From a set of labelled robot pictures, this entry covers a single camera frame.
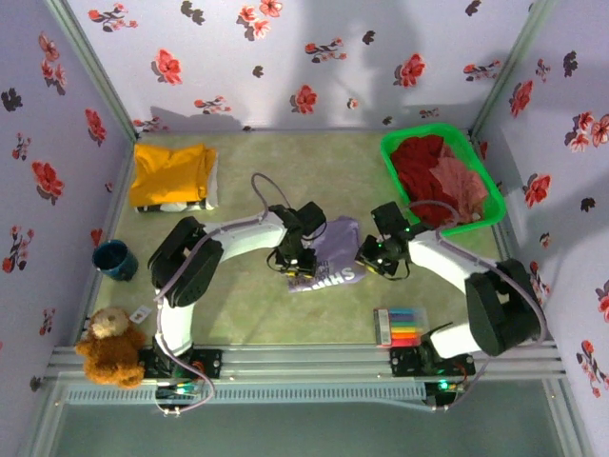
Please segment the lavender printed t-shirt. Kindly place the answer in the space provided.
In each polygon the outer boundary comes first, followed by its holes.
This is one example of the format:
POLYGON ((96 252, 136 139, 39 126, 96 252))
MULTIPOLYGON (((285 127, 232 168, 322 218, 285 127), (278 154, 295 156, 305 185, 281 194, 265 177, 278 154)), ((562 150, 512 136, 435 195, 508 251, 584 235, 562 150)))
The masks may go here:
POLYGON ((366 269, 355 261, 360 247, 360 224, 357 219, 340 216, 329 221, 323 233, 308 244, 315 250, 316 274, 312 279, 289 278, 290 293, 346 286, 360 282, 366 269))

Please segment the pack of coloured markers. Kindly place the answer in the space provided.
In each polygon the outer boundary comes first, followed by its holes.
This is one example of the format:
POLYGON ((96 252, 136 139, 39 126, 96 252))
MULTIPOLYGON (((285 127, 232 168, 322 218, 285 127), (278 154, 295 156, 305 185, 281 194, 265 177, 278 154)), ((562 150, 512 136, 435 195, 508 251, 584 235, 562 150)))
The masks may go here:
POLYGON ((421 308, 375 308, 373 321, 378 348, 417 347, 427 329, 421 308))

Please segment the red t-shirt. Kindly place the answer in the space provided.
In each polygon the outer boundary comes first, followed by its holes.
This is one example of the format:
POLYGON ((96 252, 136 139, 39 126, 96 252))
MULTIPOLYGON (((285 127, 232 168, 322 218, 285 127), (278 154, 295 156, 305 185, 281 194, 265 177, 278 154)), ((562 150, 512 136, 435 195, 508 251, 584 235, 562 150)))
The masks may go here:
POLYGON ((390 155, 410 202, 435 201, 411 209, 422 222, 434 228, 453 220, 453 211, 447 206, 455 209, 454 200, 443 193, 442 185, 431 173, 441 157, 454 154, 438 135, 406 138, 390 155))

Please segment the green plastic basket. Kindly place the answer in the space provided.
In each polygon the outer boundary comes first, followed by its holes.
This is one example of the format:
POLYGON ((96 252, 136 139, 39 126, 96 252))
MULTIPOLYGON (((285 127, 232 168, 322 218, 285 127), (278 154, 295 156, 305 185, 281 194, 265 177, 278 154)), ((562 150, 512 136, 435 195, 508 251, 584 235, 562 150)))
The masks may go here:
POLYGON ((456 127, 445 124, 445 123, 432 123, 409 129, 398 129, 393 130, 386 134, 380 143, 381 156, 387 167, 389 177, 397 188, 403 203, 410 207, 410 214, 414 222, 420 222, 421 220, 412 212, 412 208, 422 204, 432 204, 432 201, 420 201, 411 203, 401 182, 399 181, 398 174, 391 163, 390 155, 397 149, 399 144, 410 137, 423 137, 426 135, 438 135, 443 138, 445 144, 452 149, 454 158, 458 158, 465 165, 472 170, 475 170, 483 180, 489 196, 484 203, 484 217, 481 221, 463 224, 458 222, 454 228, 447 229, 444 233, 446 235, 452 235, 457 233, 464 233, 474 229, 481 229, 483 227, 490 227, 497 224, 502 216, 506 214, 506 205, 504 199, 497 187, 493 182, 489 172, 482 164, 481 158, 477 155, 474 150, 474 146, 468 139, 465 133, 457 129, 456 127))

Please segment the orange folded t-shirt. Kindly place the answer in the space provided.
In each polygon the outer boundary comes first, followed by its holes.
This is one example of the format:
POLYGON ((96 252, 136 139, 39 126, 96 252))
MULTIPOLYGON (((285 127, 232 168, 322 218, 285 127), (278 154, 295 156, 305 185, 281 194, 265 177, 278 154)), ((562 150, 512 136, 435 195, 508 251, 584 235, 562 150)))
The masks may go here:
POLYGON ((217 152, 203 143, 182 149, 136 144, 133 160, 128 194, 133 207, 199 203, 212 195, 217 152))

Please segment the small circuit board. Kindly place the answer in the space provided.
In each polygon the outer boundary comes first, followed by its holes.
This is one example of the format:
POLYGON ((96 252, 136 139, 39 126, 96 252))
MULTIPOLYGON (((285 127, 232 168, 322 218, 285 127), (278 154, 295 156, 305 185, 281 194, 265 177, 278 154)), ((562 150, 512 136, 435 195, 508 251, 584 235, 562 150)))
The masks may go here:
POLYGON ((425 402, 434 408, 447 409, 455 403, 463 392, 464 387, 461 383, 441 379, 425 384, 425 402))
POLYGON ((157 401, 191 401, 199 397, 202 391, 202 385, 199 382, 161 382, 155 390, 155 399, 157 401))

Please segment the dark blue mug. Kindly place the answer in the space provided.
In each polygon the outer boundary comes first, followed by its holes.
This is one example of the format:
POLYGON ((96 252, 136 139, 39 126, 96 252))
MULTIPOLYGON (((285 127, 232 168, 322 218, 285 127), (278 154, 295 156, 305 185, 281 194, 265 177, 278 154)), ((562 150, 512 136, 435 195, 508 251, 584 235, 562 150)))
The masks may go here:
POLYGON ((102 274, 118 282, 128 282, 136 274, 139 262, 129 247, 120 240, 101 243, 92 254, 92 264, 102 274))

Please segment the brown teddy bear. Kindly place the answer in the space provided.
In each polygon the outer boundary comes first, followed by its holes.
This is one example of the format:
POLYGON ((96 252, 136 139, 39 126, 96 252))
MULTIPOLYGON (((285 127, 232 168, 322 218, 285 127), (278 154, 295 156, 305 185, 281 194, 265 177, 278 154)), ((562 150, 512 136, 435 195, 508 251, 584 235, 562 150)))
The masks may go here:
POLYGON ((139 360, 145 342, 146 335, 123 309, 109 307, 90 317, 86 334, 74 350, 84 357, 85 376, 94 384, 135 388, 145 375, 139 360))

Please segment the aluminium corner post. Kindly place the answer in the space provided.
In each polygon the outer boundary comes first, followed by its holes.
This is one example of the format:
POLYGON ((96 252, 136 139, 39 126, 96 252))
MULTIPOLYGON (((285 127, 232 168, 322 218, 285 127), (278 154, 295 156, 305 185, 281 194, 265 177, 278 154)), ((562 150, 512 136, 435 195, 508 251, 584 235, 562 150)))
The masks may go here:
POLYGON ((43 2, 55 22, 66 35, 91 82, 110 109, 122 132, 132 143, 135 143, 138 140, 138 134, 131 124, 128 111, 115 87, 112 85, 106 70, 77 20, 68 0, 43 0, 43 2))
POLYGON ((509 81, 517 66, 527 55, 548 16, 559 2, 560 0, 531 0, 531 7, 527 19, 524 22, 505 63, 502 65, 498 78, 489 92, 489 95, 486 97, 481 110, 475 119, 473 127, 468 131, 471 138, 476 137, 481 132, 484 123, 501 95, 501 91, 509 81))

